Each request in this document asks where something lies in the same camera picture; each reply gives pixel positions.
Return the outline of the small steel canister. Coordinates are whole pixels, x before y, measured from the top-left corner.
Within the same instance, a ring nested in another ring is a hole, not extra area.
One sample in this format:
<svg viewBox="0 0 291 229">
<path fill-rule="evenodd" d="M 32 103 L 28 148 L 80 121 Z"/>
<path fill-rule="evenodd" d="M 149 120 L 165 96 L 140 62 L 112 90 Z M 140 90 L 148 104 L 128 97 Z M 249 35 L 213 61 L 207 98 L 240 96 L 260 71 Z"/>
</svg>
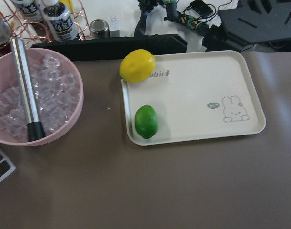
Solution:
<svg viewBox="0 0 291 229">
<path fill-rule="evenodd" d="M 94 39 L 110 38 L 109 25 L 102 19 L 95 19 L 91 22 L 90 33 Z"/>
</svg>

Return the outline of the pink ribbed ice bowl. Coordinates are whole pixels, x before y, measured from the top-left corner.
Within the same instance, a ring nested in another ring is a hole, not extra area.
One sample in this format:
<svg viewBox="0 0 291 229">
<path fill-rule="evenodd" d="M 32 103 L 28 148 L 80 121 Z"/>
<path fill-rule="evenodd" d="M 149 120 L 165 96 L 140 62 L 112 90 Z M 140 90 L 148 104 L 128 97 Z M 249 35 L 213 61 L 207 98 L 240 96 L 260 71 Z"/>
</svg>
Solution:
<svg viewBox="0 0 291 229">
<path fill-rule="evenodd" d="M 27 49 L 30 77 L 45 138 L 29 141 L 24 105 L 11 53 L 0 58 L 0 143 L 39 146 L 66 134 L 83 107 L 83 82 L 64 55 L 42 48 Z"/>
</svg>

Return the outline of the black perforated metal bracket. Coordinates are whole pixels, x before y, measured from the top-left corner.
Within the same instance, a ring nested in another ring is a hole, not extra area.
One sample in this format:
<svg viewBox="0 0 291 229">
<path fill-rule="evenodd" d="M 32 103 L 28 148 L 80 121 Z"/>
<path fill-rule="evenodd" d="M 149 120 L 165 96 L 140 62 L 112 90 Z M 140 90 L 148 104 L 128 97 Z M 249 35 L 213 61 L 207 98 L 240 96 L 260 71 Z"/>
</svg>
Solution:
<svg viewBox="0 0 291 229">
<path fill-rule="evenodd" d="M 228 38 L 237 43 L 291 40 L 291 0 L 240 0 L 218 15 Z"/>
</svg>

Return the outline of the bottle caddy with bottles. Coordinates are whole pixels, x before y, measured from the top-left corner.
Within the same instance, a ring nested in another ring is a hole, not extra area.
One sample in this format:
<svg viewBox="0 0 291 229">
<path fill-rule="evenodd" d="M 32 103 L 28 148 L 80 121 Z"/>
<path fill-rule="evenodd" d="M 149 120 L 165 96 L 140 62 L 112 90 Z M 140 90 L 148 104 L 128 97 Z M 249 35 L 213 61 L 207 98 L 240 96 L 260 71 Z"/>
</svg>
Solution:
<svg viewBox="0 0 291 229">
<path fill-rule="evenodd" d="M 90 38 L 90 30 L 86 11 L 80 0 L 64 0 L 77 26 L 78 39 Z M 11 31 L 11 36 L 24 40 L 25 46 L 37 43 L 50 43 L 55 39 L 45 21 L 30 21 L 23 17 L 21 11 L 10 0 L 0 0 L 0 17 Z"/>
</svg>

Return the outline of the cream rabbit tray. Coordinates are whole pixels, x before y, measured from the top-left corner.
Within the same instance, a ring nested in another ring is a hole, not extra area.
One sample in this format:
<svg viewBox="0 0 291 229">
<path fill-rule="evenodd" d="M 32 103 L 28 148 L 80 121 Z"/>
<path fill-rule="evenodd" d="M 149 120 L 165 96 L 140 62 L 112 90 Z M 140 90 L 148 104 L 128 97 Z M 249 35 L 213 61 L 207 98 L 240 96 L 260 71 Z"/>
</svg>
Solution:
<svg viewBox="0 0 291 229">
<path fill-rule="evenodd" d="M 139 83 L 122 82 L 128 137 L 141 146 L 252 135 L 266 118 L 244 57 L 235 51 L 156 56 L 156 68 Z M 150 105 L 158 131 L 144 139 L 135 113 Z"/>
</svg>

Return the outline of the green lime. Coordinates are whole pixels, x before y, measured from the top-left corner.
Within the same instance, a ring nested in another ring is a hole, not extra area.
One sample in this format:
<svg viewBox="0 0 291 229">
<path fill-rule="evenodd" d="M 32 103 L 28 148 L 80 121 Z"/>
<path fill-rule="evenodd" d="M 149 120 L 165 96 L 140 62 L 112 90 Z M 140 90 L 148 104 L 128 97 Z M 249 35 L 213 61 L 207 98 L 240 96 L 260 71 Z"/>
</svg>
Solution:
<svg viewBox="0 0 291 229">
<path fill-rule="evenodd" d="M 150 139 L 158 131 L 158 117 L 150 105 L 140 107 L 135 113 L 136 132 L 144 139 Z"/>
</svg>

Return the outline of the black bar table edge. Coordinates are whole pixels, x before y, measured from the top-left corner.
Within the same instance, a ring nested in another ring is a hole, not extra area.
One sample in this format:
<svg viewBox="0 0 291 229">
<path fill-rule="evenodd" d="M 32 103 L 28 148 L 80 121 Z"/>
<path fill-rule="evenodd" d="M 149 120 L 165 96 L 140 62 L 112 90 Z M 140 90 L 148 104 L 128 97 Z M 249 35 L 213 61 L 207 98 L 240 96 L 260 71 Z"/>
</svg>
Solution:
<svg viewBox="0 0 291 229">
<path fill-rule="evenodd" d="M 137 49 L 148 50 L 153 55 L 185 53 L 188 43 L 177 34 L 143 35 L 140 37 L 114 37 L 91 40 L 40 43 L 33 48 L 56 51 L 71 61 L 96 61 L 123 59 Z"/>
</svg>

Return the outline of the yellow lemon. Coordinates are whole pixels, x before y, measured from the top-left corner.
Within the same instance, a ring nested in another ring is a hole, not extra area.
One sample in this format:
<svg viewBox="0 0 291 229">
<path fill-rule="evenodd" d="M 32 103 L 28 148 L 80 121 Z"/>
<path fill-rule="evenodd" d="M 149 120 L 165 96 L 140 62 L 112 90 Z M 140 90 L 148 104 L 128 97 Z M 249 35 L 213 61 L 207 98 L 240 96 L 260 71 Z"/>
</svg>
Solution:
<svg viewBox="0 0 291 229">
<path fill-rule="evenodd" d="M 132 83 L 147 79 L 155 69 L 155 56 L 145 49 L 130 52 L 121 62 L 120 77 Z"/>
</svg>

